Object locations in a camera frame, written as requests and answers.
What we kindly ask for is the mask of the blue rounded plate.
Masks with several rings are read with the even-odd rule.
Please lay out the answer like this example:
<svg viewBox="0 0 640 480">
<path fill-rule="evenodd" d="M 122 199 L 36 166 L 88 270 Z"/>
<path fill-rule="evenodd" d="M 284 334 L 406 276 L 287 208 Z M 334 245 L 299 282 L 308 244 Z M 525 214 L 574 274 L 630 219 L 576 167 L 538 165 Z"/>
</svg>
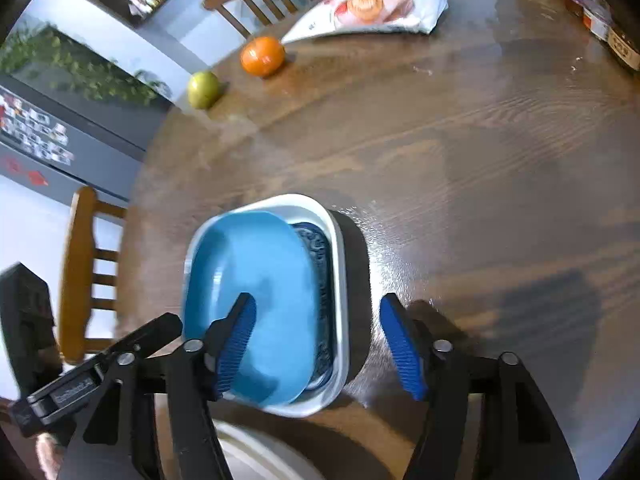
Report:
<svg viewBox="0 0 640 480">
<path fill-rule="evenodd" d="M 314 374 L 320 292 L 304 242 L 270 212 L 224 214 L 194 237 L 182 307 L 186 339 L 225 318 L 241 292 L 254 297 L 257 318 L 230 392 L 259 406 L 288 404 Z"/>
</svg>

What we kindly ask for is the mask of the orange tangerine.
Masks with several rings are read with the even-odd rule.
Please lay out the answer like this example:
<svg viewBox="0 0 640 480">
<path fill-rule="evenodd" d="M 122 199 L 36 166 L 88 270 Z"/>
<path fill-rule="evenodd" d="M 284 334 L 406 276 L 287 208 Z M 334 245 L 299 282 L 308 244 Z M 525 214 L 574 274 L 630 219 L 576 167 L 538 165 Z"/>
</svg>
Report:
<svg viewBox="0 0 640 480">
<path fill-rule="evenodd" d="M 250 40 L 240 53 L 242 69 L 260 78 L 277 73 L 285 60 L 285 48 L 279 40 L 268 36 Z"/>
</svg>

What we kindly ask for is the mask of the white snack bag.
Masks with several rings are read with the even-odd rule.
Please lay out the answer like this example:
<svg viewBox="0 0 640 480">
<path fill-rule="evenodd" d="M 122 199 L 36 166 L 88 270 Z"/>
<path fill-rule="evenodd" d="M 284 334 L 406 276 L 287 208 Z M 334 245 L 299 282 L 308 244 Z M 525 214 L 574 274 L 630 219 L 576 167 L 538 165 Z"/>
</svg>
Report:
<svg viewBox="0 0 640 480">
<path fill-rule="evenodd" d="M 282 42 L 368 32 L 428 35 L 447 9 L 448 0 L 322 0 L 299 18 Z"/>
</svg>

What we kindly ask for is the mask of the red label jar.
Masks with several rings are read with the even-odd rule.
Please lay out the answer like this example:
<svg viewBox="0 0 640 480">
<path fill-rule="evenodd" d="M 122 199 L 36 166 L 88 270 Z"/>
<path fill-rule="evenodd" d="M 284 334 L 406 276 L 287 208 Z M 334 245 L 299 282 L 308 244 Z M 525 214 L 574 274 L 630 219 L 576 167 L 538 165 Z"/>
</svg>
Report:
<svg viewBox="0 0 640 480">
<path fill-rule="evenodd" d="M 607 42 L 612 25 L 612 15 L 604 0 L 584 0 L 582 22 L 599 40 Z"/>
</svg>

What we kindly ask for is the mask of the large white plate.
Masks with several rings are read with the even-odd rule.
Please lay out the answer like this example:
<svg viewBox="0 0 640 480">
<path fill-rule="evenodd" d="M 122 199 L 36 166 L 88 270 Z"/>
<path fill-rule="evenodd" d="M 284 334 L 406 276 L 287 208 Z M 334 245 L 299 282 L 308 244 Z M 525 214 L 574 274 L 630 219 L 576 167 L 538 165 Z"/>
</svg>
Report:
<svg viewBox="0 0 640 480">
<path fill-rule="evenodd" d="M 233 479 L 323 480 L 308 458 L 264 432 L 213 420 Z"/>
</svg>

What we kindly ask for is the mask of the green trailing plant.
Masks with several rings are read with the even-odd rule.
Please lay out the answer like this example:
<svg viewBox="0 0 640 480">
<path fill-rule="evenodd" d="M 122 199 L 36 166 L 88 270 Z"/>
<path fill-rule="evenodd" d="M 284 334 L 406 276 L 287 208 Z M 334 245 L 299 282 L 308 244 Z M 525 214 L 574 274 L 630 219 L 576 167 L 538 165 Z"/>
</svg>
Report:
<svg viewBox="0 0 640 480">
<path fill-rule="evenodd" d="M 48 77 L 51 89 L 93 102 L 149 106 L 170 97 L 168 84 L 148 70 L 127 73 L 52 25 L 10 32 L 1 45 L 1 71 L 29 81 Z"/>
</svg>

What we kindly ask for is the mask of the wooden chair at left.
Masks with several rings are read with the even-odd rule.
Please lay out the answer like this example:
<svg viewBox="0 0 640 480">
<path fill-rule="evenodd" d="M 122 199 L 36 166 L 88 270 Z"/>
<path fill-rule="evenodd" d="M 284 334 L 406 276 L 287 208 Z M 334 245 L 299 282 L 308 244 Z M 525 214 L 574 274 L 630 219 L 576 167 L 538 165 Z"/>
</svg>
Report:
<svg viewBox="0 0 640 480">
<path fill-rule="evenodd" d="M 114 274 L 98 273 L 96 261 L 116 263 L 119 252 L 99 248 L 94 238 L 93 223 L 98 214 L 118 220 L 126 217 L 126 209 L 100 200 L 93 188 L 78 188 L 70 205 L 62 266 L 60 289 L 60 320 L 58 348 L 68 364 L 81 363 L 89 353 L 99 353 L 111 343 L 111 338 L 91 338 L 87 328 L 92 312 L 113 311 L 113 299 L 93 295 L 96 285 L 114 287 Z"/>
</svg>

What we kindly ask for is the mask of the dark grey refrigerator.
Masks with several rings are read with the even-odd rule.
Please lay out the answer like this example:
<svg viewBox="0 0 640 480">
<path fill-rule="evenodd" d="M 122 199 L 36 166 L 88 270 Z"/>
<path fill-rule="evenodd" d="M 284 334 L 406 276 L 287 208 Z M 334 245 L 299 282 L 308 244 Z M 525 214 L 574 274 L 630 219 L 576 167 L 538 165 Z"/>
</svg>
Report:
<svg viewBox="0 0 640 480">
<path fill-rule="evenodd" d="M 171 104 L 93 102 L 49 78 L 1 72 L 1 173 L 68 204 L 82 186 L 127 206 L 145 152 Z"/>
</svg>

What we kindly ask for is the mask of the green pear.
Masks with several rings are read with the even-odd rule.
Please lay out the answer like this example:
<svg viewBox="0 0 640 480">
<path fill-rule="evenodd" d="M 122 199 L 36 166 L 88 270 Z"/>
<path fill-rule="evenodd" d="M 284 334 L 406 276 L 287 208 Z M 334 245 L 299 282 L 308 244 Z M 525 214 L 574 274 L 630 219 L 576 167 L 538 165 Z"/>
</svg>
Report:
<svg viewBox="0 0 640 480">
<path fill-rule="evenodd" d="M 208 110 L 219 98 L 221 83 L 212 72 L 194 73 L 186 89 L 189 104 L 196 110 Z"/>
</svg>

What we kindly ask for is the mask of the white rectangular tray dish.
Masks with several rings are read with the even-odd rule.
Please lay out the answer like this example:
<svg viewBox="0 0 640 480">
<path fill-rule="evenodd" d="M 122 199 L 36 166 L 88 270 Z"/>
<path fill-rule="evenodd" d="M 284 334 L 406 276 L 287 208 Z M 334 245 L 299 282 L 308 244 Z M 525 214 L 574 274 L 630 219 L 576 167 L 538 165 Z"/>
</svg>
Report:
<svg viewBox="0 0 640 480">
<path fill-rule="evenodd" d="M 292 226 L 304 242 L 317 271 L 320 292 L 319 343 L 314 374 L 307 387 L 294 401 L 288 404 L 259 406 L 234 396 L 230 391 L 227 396 L 267 413 L 293 418 L 308 417 L 320 412 L 337 398 L 345 385 L 349 370 L 348 301 L 342 232 L 332 214 L 306 195 L 278 195 L 225 214 L 249 211 L 267 211 L 275 214 Z M 207 220 L 198 228 L 194 237 L 223 215 Z M 186 258 L 194 237 L 186 252 Z"/>
</svg>

